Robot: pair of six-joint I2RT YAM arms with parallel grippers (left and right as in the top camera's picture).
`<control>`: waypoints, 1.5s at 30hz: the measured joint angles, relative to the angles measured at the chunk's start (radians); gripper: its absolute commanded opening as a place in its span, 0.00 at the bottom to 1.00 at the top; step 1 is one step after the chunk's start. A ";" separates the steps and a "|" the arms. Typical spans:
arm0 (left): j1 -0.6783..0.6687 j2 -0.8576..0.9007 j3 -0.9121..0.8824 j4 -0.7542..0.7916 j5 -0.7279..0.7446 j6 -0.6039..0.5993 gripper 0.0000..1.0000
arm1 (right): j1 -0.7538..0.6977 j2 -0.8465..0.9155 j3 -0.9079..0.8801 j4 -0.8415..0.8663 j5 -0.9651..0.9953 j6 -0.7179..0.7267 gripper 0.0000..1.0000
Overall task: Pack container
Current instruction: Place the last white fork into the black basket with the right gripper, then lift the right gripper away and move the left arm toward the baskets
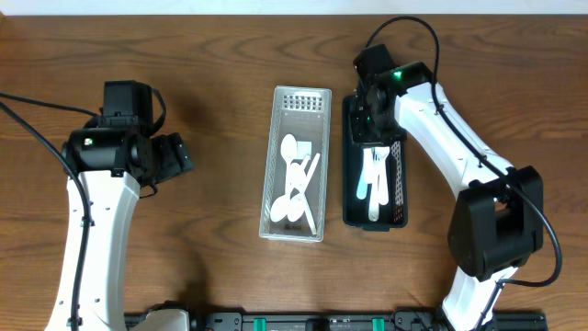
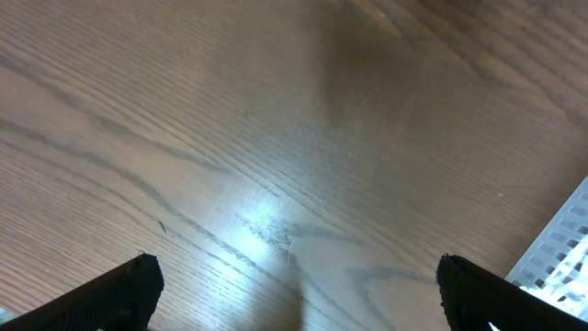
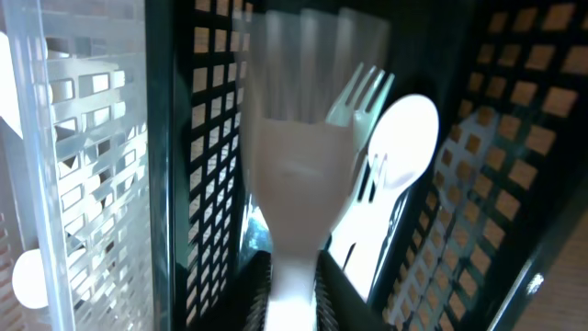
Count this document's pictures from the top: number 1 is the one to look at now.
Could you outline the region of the white fork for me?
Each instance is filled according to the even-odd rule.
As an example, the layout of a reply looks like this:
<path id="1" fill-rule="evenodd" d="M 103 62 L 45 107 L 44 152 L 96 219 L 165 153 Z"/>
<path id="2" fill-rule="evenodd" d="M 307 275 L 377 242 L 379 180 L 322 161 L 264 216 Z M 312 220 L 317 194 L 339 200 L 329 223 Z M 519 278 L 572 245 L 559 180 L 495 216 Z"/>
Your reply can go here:
<path id="1" fill-rule="evenodd" d="M 371 190 L 368 203 L 368 218 L 372 222 L 376 222 L 379 218 L 379 199 L 378 199 L 378 184 L 379 184 L 379 157 L 375 148 L 372 149 L 373 169 L 371 174 Z"/>

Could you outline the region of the pale pink plastic spoon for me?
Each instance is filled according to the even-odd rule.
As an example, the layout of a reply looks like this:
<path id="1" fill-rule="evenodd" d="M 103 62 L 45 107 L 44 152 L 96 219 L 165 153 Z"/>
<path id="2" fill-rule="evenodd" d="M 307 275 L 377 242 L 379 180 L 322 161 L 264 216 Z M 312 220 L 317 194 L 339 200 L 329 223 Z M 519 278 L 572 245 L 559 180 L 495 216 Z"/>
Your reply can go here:
<path id="1" fill-rule="evenodd" d="M 379 205 L 387 205 L 390 201 L 388 193 L 388 176 L 386 169 L 387 158 L 390 155 L 389 146 L 382 146 L 376 148 L 376 169 L 378 175 L 378 203 Z"/>

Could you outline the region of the pale green plastic fork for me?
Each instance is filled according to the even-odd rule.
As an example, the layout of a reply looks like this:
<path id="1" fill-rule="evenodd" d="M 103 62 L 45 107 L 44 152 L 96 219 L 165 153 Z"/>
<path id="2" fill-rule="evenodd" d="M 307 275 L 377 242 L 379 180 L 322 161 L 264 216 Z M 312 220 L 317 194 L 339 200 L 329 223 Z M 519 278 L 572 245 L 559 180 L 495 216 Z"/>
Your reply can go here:
<path id="1" fill-rule="evenodd" d="M 356 197 L 364 200 L 368 194 L 368 185 L 372 182 L 371 175 L 373 172 L 373 149 L 365 148 L 363 150 L 362 169 L 359 175 L 356 188 Z"/>

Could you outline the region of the white spoon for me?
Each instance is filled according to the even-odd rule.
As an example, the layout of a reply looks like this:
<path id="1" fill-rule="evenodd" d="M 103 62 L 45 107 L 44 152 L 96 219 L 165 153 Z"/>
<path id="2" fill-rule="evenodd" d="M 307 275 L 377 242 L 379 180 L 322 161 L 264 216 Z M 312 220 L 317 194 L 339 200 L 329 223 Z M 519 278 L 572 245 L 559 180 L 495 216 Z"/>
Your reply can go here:
<path id="1" fill-rule="evenodd" d="M 320 158 L 321 155 L 319 153 L 312 158 L 308 172 L 305 171 L 305 166 L 303 164 L 293 163 L 290 166 L 290 174 L 293 176 L 292 187 L 298 191 L 298 193 L 290 199 L 288 206 L 288 220 L 290 222 L 296 222 L 310 208 L 306 197 L 306 190 L 310 185 Z"/>
<path id="2" fill-rule="evenodd" d="M 285 193 L 290 195 L 291 193 L 291 184 L 289 179 L 289 170 L 292 162 L 298 156 L 298 143 L 296 138 L 292 134 L 286 134 L 282 140 L 280 145 L 280 154 L 283 160 L 286 163 L 286 171 L 285 171 Z"/>

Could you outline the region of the black mesh plastic basket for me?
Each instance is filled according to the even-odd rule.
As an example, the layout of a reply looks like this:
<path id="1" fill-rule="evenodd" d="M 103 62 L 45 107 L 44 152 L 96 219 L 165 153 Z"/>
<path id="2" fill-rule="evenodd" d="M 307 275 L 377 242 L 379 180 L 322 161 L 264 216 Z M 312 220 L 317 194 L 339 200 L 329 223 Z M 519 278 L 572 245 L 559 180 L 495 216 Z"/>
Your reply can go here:
<path id="1" fill-rule="evenodd" d="M 350 227 L 371 232 L 388 232 L 391 228 L 402 228 L 408 223 L 404 141 L 396 142 L 390 148 L 386 165 L 390 201 L 387 205 L 379 205 L 379 218 L 372 222 L 368 218 L 368 198 L 360 200 L 356 196 L 363 153 L 351 139 L 349 114 L 354 103 L 354 96 L 346 96 L 342 101 L 343 221 Z"/>

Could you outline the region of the white spoon horizontal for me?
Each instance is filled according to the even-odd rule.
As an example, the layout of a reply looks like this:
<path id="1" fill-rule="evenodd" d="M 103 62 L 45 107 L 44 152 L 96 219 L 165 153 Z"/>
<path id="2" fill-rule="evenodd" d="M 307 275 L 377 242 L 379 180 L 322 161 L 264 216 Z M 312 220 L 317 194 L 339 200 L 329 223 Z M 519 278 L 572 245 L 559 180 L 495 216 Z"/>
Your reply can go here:
<path id="1" fill-rule="evenodd" d="M 287 217 L 290 222 L 296 222 L 305 215 L 311 229 L 311 233 L 316 235 L 317 229 L 311 213 L 311 207 L 306 197 L 306 188 L 309 181 L 301 165 L 293 163 L 290 166 L 290 179 L 294 189 L 298 191 L 289 202 Z"/>

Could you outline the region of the clear mesh plastic basket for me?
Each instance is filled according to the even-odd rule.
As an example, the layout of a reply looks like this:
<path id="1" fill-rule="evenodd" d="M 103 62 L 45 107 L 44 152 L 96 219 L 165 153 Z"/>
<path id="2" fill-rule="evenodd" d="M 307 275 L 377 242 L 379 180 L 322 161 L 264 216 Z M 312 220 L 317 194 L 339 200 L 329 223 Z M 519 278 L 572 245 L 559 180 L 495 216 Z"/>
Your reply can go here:
<path id="1" fill-rule="evenodd" d="M 277 86 L 266 156 L 259 235 L 317 243 L 323 239 L 332 91 Z"/>

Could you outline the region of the white spoon vertical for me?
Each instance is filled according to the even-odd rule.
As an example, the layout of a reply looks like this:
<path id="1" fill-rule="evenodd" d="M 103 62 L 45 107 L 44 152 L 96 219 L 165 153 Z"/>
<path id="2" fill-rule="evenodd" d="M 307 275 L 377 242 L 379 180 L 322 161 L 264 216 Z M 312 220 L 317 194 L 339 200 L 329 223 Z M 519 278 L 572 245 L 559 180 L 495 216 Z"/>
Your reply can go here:
<path id="1" fill-rule="evenodd" d="M 306 168 L 306 165 L 309 163 L 309 161 L 310 161 L 310 158 L 306 155 L 304 157 L 304 159 L 302 160 L 301 164 L 303 164 Z M 294 189 L 291 184 L 290 195 L 287 195 L 286 193 L 284 193 L 282 196 L 279 196 L 273 202 L 273 204 L 271 206 L 271 210 L 270 210 L 270 219 L 272 222 L 277 223 L 277 222 L 283 220 L 284 218 L 288 218 L 287 213 L 288 213 L 288 205 L 289 205 L 290 199 L 297 193 L 298 193 L 298 191 L 296 189 Z"/>

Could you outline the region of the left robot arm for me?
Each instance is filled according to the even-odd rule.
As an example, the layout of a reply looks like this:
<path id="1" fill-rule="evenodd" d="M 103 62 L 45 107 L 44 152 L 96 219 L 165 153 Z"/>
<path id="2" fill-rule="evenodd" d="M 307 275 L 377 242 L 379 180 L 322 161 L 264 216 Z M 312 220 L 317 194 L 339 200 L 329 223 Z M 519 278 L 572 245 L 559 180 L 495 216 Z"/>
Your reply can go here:
<path id="1" fill-rule="evenodd" d="M 193 169 L 178 133 L 135 129 L 74 131 L 63 147 L 69 222 L 50 330 L 188 330 L 187 308 L 166 302 L 139 317 L 124 312 L 127 248 L 141 189 Z"/>

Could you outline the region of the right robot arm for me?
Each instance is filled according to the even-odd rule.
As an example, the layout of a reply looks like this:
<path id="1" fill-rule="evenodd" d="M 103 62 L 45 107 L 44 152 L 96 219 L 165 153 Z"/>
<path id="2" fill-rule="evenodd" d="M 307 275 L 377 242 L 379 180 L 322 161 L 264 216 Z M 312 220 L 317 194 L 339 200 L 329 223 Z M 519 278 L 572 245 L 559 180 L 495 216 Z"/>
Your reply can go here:
<path id="1" fill-rule="evenodd" d="M 356 96 L 347 100 L 351 140 L 362 164 L 355 199 L 367 218 L 390 203 L 387 165 L 408 135 L 442 173 L 456 199 L 447 234 L 458 266 L 441 304 L 447 328 L 488 325 L 507 281 L 543 246 L 543 184 L 531 166 L 515 168 L 457 114 L 424 63 L 355 61 Z"/>

